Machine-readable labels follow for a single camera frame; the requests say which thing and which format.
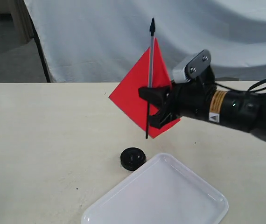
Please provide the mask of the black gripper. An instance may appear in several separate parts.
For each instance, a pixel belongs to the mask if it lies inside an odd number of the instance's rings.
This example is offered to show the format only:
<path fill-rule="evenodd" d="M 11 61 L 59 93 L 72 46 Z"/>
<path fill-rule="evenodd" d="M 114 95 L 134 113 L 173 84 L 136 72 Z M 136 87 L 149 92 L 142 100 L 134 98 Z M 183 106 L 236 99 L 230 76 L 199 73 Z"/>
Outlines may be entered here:
<path fill-rule="evenodd" d="M 151 105 L 162 105 L 149 115 L 149 125 L 161 129 L 179 117 L 207 120 L 211 99 L 216 92 L 215 75 L 211 65 L 195 79 L 170 86 L 140 87 L 139 97 Z"/>

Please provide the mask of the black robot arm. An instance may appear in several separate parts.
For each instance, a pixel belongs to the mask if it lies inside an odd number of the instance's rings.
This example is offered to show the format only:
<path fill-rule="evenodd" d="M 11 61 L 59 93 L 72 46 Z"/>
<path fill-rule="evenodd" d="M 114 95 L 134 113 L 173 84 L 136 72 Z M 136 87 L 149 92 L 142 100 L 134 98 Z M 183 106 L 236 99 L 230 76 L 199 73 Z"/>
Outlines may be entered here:
<path fill-rule="evenodd" d="M 154 128 L 188 117 L 250 133 L 266 141 L 266 79 L 246 91 L 225 87 L 218 83 L 210 65 L 203 69 L 192 66 L 193 74 L 186 83 L 173 81 L 170 86 L 140 87 L 139 97 L 158 109 L 147 116 L 147 124 Z"/>

